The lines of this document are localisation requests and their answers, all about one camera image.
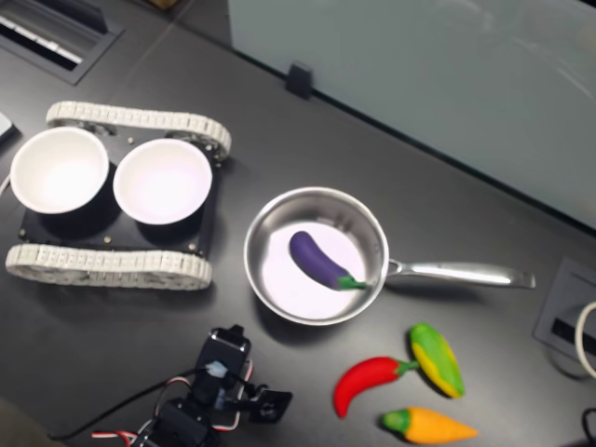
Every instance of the toy yellow pepper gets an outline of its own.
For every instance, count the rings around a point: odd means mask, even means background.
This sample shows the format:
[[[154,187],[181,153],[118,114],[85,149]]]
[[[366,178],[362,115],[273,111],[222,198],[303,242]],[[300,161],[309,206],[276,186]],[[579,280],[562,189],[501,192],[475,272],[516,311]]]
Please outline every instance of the toy yellow pepper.
[[[426,408],[410,407],[383,416],[383,425],[416,444],[444,444],[474,438],[478,432]]]
[[[442,335],[426,323],[410,330],[412,351],[425,375],[447,396],[457,399],[466,389],[455,356]]]

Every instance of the white bowl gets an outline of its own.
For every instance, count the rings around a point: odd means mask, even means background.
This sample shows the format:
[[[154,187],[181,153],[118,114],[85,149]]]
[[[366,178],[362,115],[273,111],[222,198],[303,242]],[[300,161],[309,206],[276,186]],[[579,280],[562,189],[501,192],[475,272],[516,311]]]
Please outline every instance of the white bowl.
[[[102,188],[110,160],[102,142],[79,128],[38,133],[15,155],[10,184],[30,210],[58,214],[88,203]]]
[[[152,140],[130,152],[118,166],[115,200],[143,224],[173,224],[203,204],[212,177],[208,159],[191,143]]]

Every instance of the toy vegetable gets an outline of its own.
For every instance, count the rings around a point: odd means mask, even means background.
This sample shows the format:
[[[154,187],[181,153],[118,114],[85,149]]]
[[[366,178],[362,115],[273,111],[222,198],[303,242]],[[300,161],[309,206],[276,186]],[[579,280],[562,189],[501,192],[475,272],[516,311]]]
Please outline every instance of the toy vegetable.
[[[443,444],[478,435],[474,428],[426,408],[410,407],[387,413],[382,421],[386,428],[401,433],[406,440],[417,444]]]
[[[404,373],[418,368],[418,362],[403,362],[391,357],[364,360],[345,372],[333,393],[333,405],[339,417],[345,417],[350,401],[367,388],[388,384]]]
[[[451,398],[466,393],[455,356],[442,335],[426,323],[410,330],[412,351],[427,377]]]
[[[332,261],[306,231],[290,239],[290,255],[303,272],[319,284],[336,291],[364,289],[365,282],[356,281],[343,267]]]

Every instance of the dark gray table surface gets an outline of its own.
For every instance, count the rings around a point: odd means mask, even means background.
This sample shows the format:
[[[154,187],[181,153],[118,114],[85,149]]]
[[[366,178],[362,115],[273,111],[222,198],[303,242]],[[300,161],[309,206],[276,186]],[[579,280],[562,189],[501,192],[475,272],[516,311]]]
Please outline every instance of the dark gray table surface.
[[[211,116],[234,138],[210,257],[214,284],[202,292],[65,288],[1,271],[1,396],[47,429],[69,430],[191,367],[209,329],[238,323],[253,343],[255,380],[295,397],[279,425],[242,425],[223,436],[223,445],[399,445],[375,420],[411,405],[476,427],[481,436],[462,447],[563,447],[581,440],[579,415],[596,403],[595,383],[557,372],[532,330],[563,256],[596,268],[592,237],[326,103],[293,97],[275,77],[148,8],[102,3],[126,32],[77,87],[0,49],[0,109],[23,133],[2,149],[0,177],[22,142],[45,128],[56,101]],[[306,185],[338,188],[366,203],[397,259],[505,264],[535,272],[538,287],[385,289],[345,324],[318,329],[284,322],[251,292],[242,242],[262,205]],[[0,253],[17,243],[22,214],[12,193],[2,196]],[[410,373],[358,397],[347,420],[338,420],[331,393],[340,374],[376,355],[405,358],[404,333],[422,320],[454,348],[467,395],[447,400]],[[102,427],[135,429],[153,402],[141,400]],[[102,442],[110,441],[72,440]]]

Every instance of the toy red chili pepper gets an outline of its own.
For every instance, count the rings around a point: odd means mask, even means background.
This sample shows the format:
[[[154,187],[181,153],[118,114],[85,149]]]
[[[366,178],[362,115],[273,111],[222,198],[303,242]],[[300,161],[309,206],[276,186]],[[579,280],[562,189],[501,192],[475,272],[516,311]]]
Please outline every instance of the toy red chili pepper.
[[[388,384],[409,370],[418,368],[417,361],[404,362],[391,357],[364,360],[345,372],[333,393],[333,404],[339,417],[345,417],[350,401],[372,386]]]

